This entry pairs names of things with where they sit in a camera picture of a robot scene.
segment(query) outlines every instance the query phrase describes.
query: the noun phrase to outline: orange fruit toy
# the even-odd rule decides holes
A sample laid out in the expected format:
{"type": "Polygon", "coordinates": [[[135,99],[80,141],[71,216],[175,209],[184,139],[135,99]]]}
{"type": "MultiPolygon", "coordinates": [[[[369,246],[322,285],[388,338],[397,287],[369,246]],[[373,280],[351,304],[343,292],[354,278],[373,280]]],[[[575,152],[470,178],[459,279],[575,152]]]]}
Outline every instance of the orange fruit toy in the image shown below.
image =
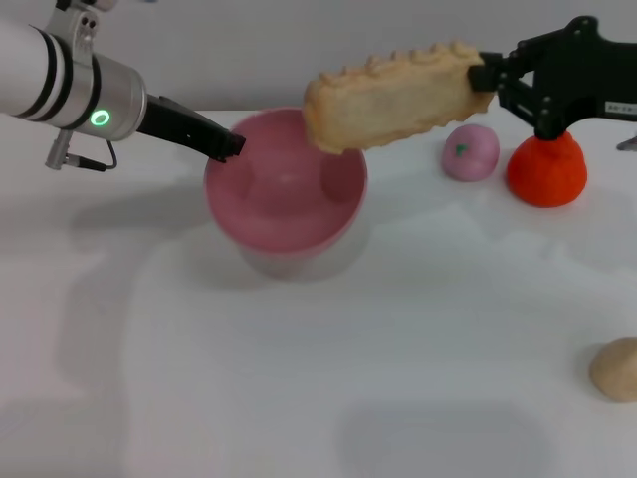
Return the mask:
{"type": "Polygon", "coordinates": [[[554,141],[530,137],[511,156],[511,192],[535,207],[559,207],[577,199],[588,174],[584,153],[570,133],[554,141]]]}

